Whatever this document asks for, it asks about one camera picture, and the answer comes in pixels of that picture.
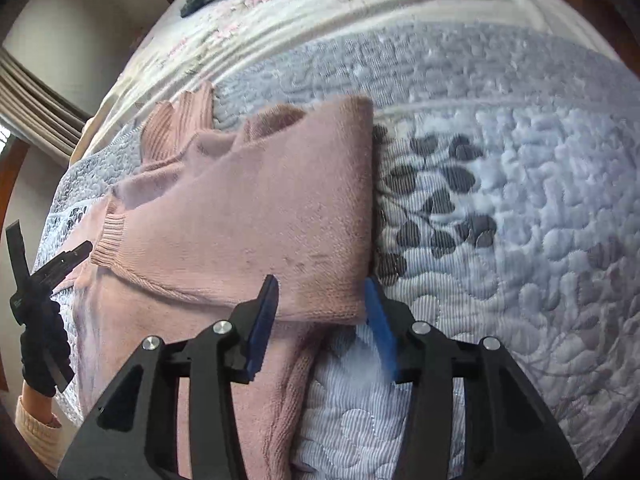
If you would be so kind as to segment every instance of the quilted bedspread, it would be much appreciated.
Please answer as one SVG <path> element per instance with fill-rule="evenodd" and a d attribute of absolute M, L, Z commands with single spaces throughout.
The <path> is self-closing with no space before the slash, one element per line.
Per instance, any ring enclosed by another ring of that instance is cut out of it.
<path fill-rule="evenodd" d="M 266 104 L 336 93 L 376 106 L 386 294 L 450 337 L 498 336 L 591 470 L 640 398 L 640 82 L 525 29 L 407 24 L 309 43 L 230 76 L 216 87 L 215 121 L 231 128 Z M 73 166 L 36 265 L 139 164 L 139 129 L 128 126 Z M 71 295 L 57 299 L 73 344 Z M 61 402 L 79 421 L 74 387 Z M 409 396 L 385 379 L 367 326 L 334 330 L 310 380 L 294 476 L 391 478 Z M 461 383 L 454 396 L 452 474 L 464 449 Z"/>

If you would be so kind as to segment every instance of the ribbed cuff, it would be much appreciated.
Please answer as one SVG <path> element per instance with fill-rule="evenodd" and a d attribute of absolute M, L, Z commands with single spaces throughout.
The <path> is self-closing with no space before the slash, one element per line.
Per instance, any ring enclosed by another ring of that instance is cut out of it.
<path fill-rule="evenodd" d="M 105 216 L 102 234 L 91 253 L 92 263 L 103 267 L 111 267 L 114 263 L 122 241 L 125 218 L 123 214 Z"/>
<path fill-rule="evenodd" d="M 59 446 L 62 425 L 56 416 L 53 415 L 50 425 L 42 424 L 27 413 L 22 405 L 22 397 L 19 397 L 15 409 L 15 427 L 40 461 L 55 473 L 62 460 Z"/>
<path fill-rule="evenodd" d="M 180 141 L 185 137 L 187 130 L 190 129 L 194 102 L 195 99 L 192 92 L 183 92 L 180 94 L 178 106 L 175 110 L 175 123 L 169 132 L 172 134 L 172 142 L 168 143 L 172 145 L 172 155 L 175 155 Z"/>
<path fill-rule="evenodd" d="M 173 155 L 173 143 L 167 146 L 172 136 L 174 107 L 169 102 L 159 103 L 156 110 L 148 118 L 140 136 L 142 162 L 159 162 Z"/>
<path fill-rule="evenodd" d="M 209 81 L 204 81 L 195 95 L 194 108 L 198 111 L 195 116 L 194 127 L 196 129 L 213 128 L 213 86 Z"/>

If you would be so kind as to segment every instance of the pink sweater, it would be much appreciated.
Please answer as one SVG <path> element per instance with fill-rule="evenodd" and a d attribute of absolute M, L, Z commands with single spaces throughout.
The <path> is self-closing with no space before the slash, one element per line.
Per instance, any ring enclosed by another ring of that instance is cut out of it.
<path fill-rule="evenodd" d="M 149 334 L 191 338 L 280 282 L 278 320 L 254 383 L 233 387 L 252 480 L 289 478 L 289 447 L 327 322 L 364 313 L 370 259 L 372 105 L 343 97 L 306 114 L 280 105 L 234 134 L 211 129 L 211 88 L 159 104 L 143 171 L 113 187 L 63 249 L 94 241 L 74 284 L 86 413 Z M 186 397 L 178 450 L 187 472 Z"/>

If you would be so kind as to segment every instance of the white sheet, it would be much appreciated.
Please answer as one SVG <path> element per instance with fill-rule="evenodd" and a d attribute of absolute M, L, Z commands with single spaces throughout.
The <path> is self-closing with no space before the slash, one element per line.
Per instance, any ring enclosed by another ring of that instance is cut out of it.
<path fill-rule="evenodd" d="M 214 84 L 261 59 L 317 38 L 407 21 L 490 22 L 529 27 L 617 59 L 609 44 L 562 0 L 224 0 L 180 18 L 176 0 L 105 97 L 72 161 L 106 146 L 158 100 L 204 78 Z"/>

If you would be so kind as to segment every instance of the black glove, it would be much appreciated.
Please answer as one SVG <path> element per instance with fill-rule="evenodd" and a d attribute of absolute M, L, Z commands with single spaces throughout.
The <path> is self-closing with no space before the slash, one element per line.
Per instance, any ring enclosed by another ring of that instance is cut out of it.
<path fill-rule="evenodd" d="M 20 336 L 22 376 L 25 382 L 45 397 L 56 394 L 56 383 L 44 361 L 47 349 L 59 367 L 69 366 L 71 347 L 66 340 L 65 326 L 60 316 L 60 304 L 47 300 L 42 305 L 43 316 L 33 316 L 25 323 Z"/>

